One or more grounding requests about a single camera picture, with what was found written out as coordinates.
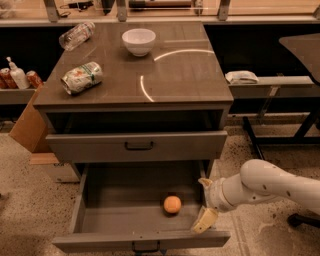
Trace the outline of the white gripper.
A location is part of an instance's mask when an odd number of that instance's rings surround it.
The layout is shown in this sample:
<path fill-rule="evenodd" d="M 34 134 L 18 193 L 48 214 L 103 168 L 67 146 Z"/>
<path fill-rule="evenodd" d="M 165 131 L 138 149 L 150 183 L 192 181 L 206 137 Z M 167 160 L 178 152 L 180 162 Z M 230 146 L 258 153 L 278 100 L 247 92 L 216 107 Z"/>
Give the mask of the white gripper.
<path fill-rule="evenodd" d="M 194 233 L 201 234 L 216 223 L 218 212 L 229 212 L 235 209 L 236 192 L 234 184 L 226 178 L 215 181 L 199 178 L 198 182 L 204 187 L 206 204 L 210 207 L 201 207 L 198 217 L 191 227 Z"/>

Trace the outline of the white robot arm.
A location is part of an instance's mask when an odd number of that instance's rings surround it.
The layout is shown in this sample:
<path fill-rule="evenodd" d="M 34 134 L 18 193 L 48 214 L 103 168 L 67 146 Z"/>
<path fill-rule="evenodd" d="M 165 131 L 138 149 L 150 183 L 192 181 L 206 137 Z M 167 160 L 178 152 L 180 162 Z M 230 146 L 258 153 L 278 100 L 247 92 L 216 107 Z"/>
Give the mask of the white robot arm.
<path fill-rule="evenodd" d="M 220 212 L 277 198 L 287 198 L 320 214 L 319 180 L 293 175 L 265 160 L 248 160 L 236 175 L 217 180 L 200 178 L 199 183 L 204 188 L 205 204 L 191 227 L 197 234 L 213 226 Z"/>

